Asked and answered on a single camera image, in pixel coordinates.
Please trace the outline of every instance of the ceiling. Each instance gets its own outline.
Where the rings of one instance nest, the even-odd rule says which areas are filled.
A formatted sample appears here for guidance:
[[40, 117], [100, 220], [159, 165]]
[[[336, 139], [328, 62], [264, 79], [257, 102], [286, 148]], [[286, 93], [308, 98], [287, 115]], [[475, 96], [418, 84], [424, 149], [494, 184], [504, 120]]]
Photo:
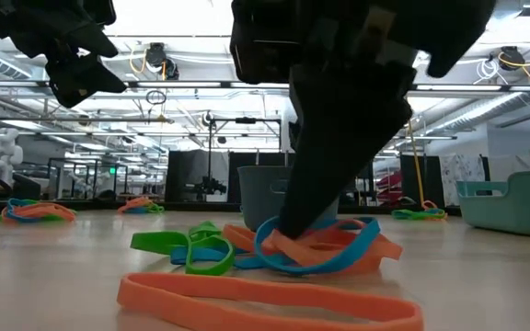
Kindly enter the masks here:
[[[150, 42], [164, 42], [167, 55], [179, 67], [180, 81], [236, 81], [235, 68], [228, 50], [233, 22], [230, 3], [230, 0], [114, 0], [118, 20], [107, 27], [105, 33], [119, 49], [120, 55], [104, 59], [105, 64], [124, 81], [158, 80], [157, 73], [152, 73], [143, 66], [142, 58]], [[424, 73], [429, 59], [420, 54], [417, 59], [419, 73], [415, 83], [464, 86], [530, 84], [523, 70], [505, 72], [486, 62], [491, 54], [497, 56], [502, 46], [517, 46], [526, 62], [530, 63], [530, 16], [519, 14], [520, 10], [516, 10], [497, 15], [490, 22], [489, 30], [443, 79], [434, 80]], [[12, 63], [22, 72], [29, 73], [30, 79], [46, 78], [42, 70], [44, 59], [28, 59], [16, 50], [10, 40], [0, 40], [0, 58]], [[0, 74], [0, 81], [10, 79], [9, 76]], [[93, 122], [87, 126], [76, 122], [41, 122], [43, 128], [40, 130], [96, 132], [98, 136], [59, 134], [56, 137], [62, 138], [59, 143], [65, 140], [67, 146], [72, 143], [94, 143], [108, 146], [109, 150], [128, 152], [138, 151], [139, 147], [158, 146], [180, 150], [207, 148], [208, 139], [202, 134], [208, 131], [208, 127], [202, 119], [205, 119], [208, 111], [217, 119], [251, 117], [269, 120], [281, 119], [285, 112], [293, 111], [285, 88], [158, 88], [157, 95], [166, 99], [162, 105], [147, 102], [146, 96], [151, 90], [153, 89], [129, 89], [118, 96], [98, 94], [75, 108], [65, 109], [59, 107], [46, 89], [11, 88], [2, 83], [0, 116], [31, 119], [42, 116], [77, 118], [87, 115], [90, 118], [111, 119], [113, 122]], [[431, 127], [435, 122], [455, 114], [463, 106], [479, 98], [481, 97], [471, 93], [463, 96], [425, 93], [422, 97], [409, 97], [409, 103], [420, 119], [414, 121], [413, 128], [421, 130]], [[174, 122], [143, 121], [156, 120], [159, 116]], [[213, 146], [216, 148], [262, 151], [279, 148], [279, 125], [229, 122], [223, 128], [216, 129], [220, 135], [228, 136], [226, 143], [214, 140]], [[102, 136], [104, 132], [115, 134]], [[119, 132], [146, 132], [148, 137], [134, 137], [135, 142], [124, 143]], [[153, 133], [168, 135], [159, 137], [153, 136]], [[190, 133], [195, 133], [196, 137], [190, 139]], [[77, 150], [92, 151], [82, 144], [76, 147]]]

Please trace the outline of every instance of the floor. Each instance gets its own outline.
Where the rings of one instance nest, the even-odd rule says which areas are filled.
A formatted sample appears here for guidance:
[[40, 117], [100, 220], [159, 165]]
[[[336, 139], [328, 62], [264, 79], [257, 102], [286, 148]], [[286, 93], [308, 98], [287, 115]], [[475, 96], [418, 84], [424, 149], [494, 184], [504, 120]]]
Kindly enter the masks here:
[[[233, 213], [91, 211], [78, 217], [73, 226], [0, 226], [0, 330], [180, 330], [115, 303], [123, 274], [173, 270], [159, 255], [129, 249], [132, 234], [184, 231], [205, 220], [242, 222]], [[380, 224], [404, 246], [400, 261], [385, 261], [381, 275], [313, 282], [417, 302], [427, 331], [530, 329], [529, 237], [472, 229], [459, 219], [402, 223], [381, 217]], [[267, 271], [235, 276], [288, 281]], [[276, 314], [275, 308], [259, 309]]]

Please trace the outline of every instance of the pile of rubber bands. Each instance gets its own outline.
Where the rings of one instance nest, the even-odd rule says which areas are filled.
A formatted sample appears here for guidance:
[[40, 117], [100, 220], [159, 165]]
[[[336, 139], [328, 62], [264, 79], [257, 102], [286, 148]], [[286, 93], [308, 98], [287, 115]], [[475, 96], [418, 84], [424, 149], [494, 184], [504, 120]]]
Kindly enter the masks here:
[[416, 178], [419, 184], [419, 197], [421, 198], [421, 206], [424, 211], [411, 211], [411, 210], [398, 210], [392, 211], [392, 217], [397, 220], [410, 220], [410, 221], [445, 221], [447, 219], [447, 213], [437, 208], [433, 202], [424, 199], [424, 188], [422, 187], [422, 175], [421, 175], [421, 163], [419, 161], [419, 155], [416, 150], [416, 144], [414, 142], [414, 134], [412, 132], [412, 124], [409, 121], [409, 134], [410, 142], [412, 144], [412, 151], [414, 152], [414, 166], [416, 168]]
[[10, 199], [1, 211], [4, 224], [74, 222], [76, 211], [56, 203]]
[[[121, 280], [118, 303], [124, 309], [198, 331], [423, 330], [421, 309], [414, 302], [311, 284], [220, 276], [234, 268], [266, 268], [295, 276], [363, 274], [377, 271], [384, 257], [398, 260], [402, 254], [402, 247], [380, 234], [374, 218], [319, 223], [297, 240], [280, 234], [278, 222], [277, 217], [265, 222], [256, 234], [235, 225], [220, 230], [210, 222], [186, 233], [134, 234], [131, 248], [168, 255], [172, 264], [185, 266], [187, 274], [128, 274]], [[344, 230], [353, 226], [359, 231]], [[259, 314], [199, 298], [319, 307], [374, 323]]]
[[392, 217], [397, 220], [410, 221], [445, 221], [447, 219], [447, 213], [444, 210], [437, 208], [437, 206], [430, 201], [424, 201], [422, 208], [424, 211], [392, 211]]
[[165, 208], [152, 202], [147, 197], [128, 200], [125, 205], [118, 208], [118, 212], [133, 214], [161, 213], [163, 211], [165, 211]]

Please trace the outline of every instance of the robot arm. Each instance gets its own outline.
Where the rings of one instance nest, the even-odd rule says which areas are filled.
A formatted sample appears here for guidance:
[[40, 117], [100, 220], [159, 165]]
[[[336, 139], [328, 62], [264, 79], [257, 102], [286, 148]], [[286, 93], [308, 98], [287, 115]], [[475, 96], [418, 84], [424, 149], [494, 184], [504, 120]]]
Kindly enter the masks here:
[[[115, 20], [111, 1], [2, 4], [0, 38], [9, 36], [29, 57], [47, 56], [62, 105], [124, 89], [98, 60], [117, 54], [101, 31]], [[417, 51], [432, 56], [428, 74], [443, 77], [482, 34], [494, 6], [495, 0], [233, 0], [230, 51], [238, 78], [289, 83], [299, 117], [283, 234], [300, 236], [409, 120], [405, 95]], [[91, 53], [78, 57], [79, 47]]]

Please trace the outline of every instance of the black partition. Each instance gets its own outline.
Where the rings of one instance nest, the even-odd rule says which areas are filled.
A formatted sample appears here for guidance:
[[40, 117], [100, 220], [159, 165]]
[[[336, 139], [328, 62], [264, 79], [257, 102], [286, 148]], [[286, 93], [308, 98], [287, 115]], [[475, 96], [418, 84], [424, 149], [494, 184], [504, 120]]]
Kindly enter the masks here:
[[[441, 180], [441, 161], [439, 156], [419, 156], [421, 166], [422, 187], [424, 199], [443, 207], [443, 181]], [[418, 203], [421, 201], [419, 181], [416, 174], [414, 156], [400, 156], [400, 171], [402, 172], [402, 194]]]
[[189, 186], [202, 182], [208, 176], [208, 163], [212, 164], [212, 177], [228, 186], [228, 154], [209, 153], [202, 150], [169, 151], [167, 179], [165, 182], [165, 201], [197, 201], [197, 194]]

